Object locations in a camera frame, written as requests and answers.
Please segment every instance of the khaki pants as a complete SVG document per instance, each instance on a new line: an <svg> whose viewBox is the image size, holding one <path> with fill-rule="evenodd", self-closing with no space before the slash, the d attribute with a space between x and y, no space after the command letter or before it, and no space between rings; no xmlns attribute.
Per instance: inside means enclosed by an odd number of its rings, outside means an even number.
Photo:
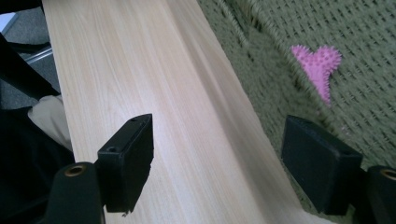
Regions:
<svg viewBox="0 0 396 224"><path fill-rule="evenodd" d="M45 96L28 112L29 119L55 142L73 151L62 96Z"/></svg>

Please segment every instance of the green blanket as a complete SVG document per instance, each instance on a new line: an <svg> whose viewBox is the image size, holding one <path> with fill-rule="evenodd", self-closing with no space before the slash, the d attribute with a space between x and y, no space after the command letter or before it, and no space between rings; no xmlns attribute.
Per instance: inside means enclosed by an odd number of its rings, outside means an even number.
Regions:
<svg viewBox="0 0 396 224"><path fill-rule="evenodd" d="M314 121L362 153L363 168L396 167L394 1L198 2L277 155L291 114ZM313 51L335 46L343 55L330 79L330 107L292 55L293 45Z"/></svg>

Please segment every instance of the light wood grain surface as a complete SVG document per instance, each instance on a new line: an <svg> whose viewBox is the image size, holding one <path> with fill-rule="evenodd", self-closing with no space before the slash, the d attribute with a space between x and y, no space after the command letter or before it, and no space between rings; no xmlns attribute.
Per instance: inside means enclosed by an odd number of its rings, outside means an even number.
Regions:
<svg viewBox="0 0 396 224"><path fill-rule="evenodd" d="M107 223L327 223L307 214L194 0L44 0L77 161L152 113L134 212Z"/></svg>

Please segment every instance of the wooden plank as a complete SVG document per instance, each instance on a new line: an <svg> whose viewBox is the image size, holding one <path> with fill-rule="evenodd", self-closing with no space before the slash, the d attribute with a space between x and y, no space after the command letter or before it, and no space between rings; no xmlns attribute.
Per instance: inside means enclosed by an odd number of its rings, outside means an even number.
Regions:
<svg viewBox="0 0 396 224"><path fill-rule="evenodd" d="M303 211L193 0L44 0L77 161L152 113L134 212L107 223L327 223Z"/></svg>

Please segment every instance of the pink heart-shaped patch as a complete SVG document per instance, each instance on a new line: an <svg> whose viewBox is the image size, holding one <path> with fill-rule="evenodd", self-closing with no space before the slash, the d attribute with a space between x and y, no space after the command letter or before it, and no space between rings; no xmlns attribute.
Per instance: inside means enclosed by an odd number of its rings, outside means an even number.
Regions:
<svg viewBox="0 0 396 224"><path fill-rule="evenodd" d="M306 46L292 46L296 59L314 83L323 101L330 105L329 77L341 63L341 54L335 47L323 46L312 53Z"/></svg>

